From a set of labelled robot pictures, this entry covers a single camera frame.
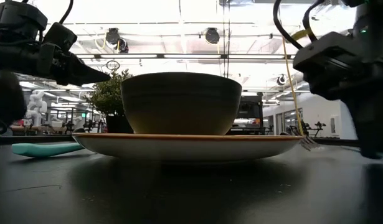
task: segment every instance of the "bowl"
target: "bowl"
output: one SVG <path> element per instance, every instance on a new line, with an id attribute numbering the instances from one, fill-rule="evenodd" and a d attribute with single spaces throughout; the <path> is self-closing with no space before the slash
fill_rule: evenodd
<path id="1" fill-rule="evenodd" d="M 234 80 L 189 72 L 137 75 L 121 83 L 125 115 L 138 134 L 224 135 L 241 91 Z"/>

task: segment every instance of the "white humanoid robot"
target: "white humanoid robot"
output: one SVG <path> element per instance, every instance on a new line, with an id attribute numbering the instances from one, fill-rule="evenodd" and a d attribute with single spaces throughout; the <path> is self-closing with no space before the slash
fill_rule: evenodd
<path id="1" fill-rule="evenodd" d="M 82 122 L 82 121 L 83 121 L 82 116 L 74 117 L 73 120 L 72 120 L 72 122 L 73 122 L 73 129 L 83 128 L 83 124 L 85 122 Z"/>
<path id="2" fill-rule="evenodd" d="M 57 118 L 57 115 L 52 115 L 50 119 L 51 126 L 53 128 L 61 128 L 62 124 L 64 123 L 60 119 Z"/>
<path id="3" fill-rule="evenodd" d="M 40 121 L 42 120 L 42 113 L 47 112 L 47 103 L 42 100 L 43 96 L 43 91 L 34 90 L 29 97 L 26 118 L 32 118 L 33 126 L 35 127 L 40 126 Z"/>

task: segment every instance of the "desk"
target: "desk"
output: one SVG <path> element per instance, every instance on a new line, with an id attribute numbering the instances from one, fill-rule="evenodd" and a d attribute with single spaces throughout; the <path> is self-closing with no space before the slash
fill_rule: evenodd
<path id="1" fill-rule="evenodd" d="M 383 223 L 383 161 L 297 146 L 246 164 L 133 164 L 0 146 L 0 223 Z"/>
<path id="2" fill-rule="evenodd" d="M 37 132 L 43 132 L 43 131 L 53 131 L 53 132 L 56 132 L 56 133 L 64 133 L 65 130 L 67 130 L 66 127 L 47 127 L 47 126 L 38 126 L 38 127 L 35 127 L 33 126 L 32 128 L 30 127 L 23 127 L 23 126 L 10 126 L 10 128 L 12 129 L 12 131 L 14 132 L 25 132 L 25 131 L 37 131 Z"/>

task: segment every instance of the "white wall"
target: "white wall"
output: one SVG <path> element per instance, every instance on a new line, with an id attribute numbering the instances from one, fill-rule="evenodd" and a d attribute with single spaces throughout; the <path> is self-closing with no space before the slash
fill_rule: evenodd
<path id="1" fill-rule="evenodd" d="M 336 101 L 328 101 L 321 96 L 311 93 L 303 93 L 298 96 L 298 107 L 302 108 L 303 121 L 315 128 L 314 124 L 320 121 L 326 124 L 317 137 L 337 136 L 341 139 L 356 139 L 353 122 L 345 104 Z M 295 110 L 293 101 L 282 101 L 280 106 L 269 106 L 263 109 L 263 116 L 274 116 L 274 130 L 276 130 L 275 115 L 286 111 Z M 336 119 L 337 135 L 331 134 L 331 118 Z"/>

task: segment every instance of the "ceiling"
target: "ceiling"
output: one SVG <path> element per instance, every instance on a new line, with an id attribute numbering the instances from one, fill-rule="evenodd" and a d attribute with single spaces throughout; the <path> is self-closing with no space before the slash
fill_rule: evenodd
<path id="1" fill-rule="evenodd" d="M 220 59 L 143 58 L 117 59 L 120 69 L 129 68 L 130 73 L 139 75 L 151 72 L 202 72 L 214 75 L 229 73 L 229 77 L 240 82 L 245 89 L 286 89 L 279 87 L 276 78 L 286 73 L 285 61 L 269 57 L 284 54 L 280 33 L 273 24 L 273 1 L 255 0 L 255 4 L 230 5 L 223 8 L 217 0 L 75 0 L 72 12 L 65 26 L 78 35 L 78 42 L 71 51 L 75 54 L 113 54 L 113 49 L 105 44 L 104 36 L 108 28 L 119 28 L 121 37 L 129 46 L 130 54 L 231 54 L 241 58 Z M 283 0 L 280 18 L 284 28 L 293 33 L 301 28 L 304 12 L 313 0 Z M 48 18 L 49 24 L 58 21 L 67 10 L 69 0 L 46 1 L 30 0 Z M 344 6 L 321 6 L 312 11 L 311 27 L 317 36 L 331 31 L 342 32 L 354 23 L 354 9 Z M 220 34 L 217 45 L 208 44 L 204 32 L 215 27 Z M 306 45 L 308 39 L 299 40 Z M 294 55 L 297 49 L 286 44 L 286 51 Z M 241 55 L 265 54 L 264 59 L 256 60 Z M 105 64 L 110 59 L 95 60 L 86 58 L 87 65 L 107 72 Z M 301 74 L 292 69 L 294 81 L 301 83 Z M 31 82 L 33 88 L 26 89 L 71 89 L 56 91 L 53 95 L 80 97 L 91 90 L 91 85 L 58 86 L 51 80 L 42 80 L 20 75 L 23 82 Z M 267 94 L 273 98 L 276 93 Z"/>

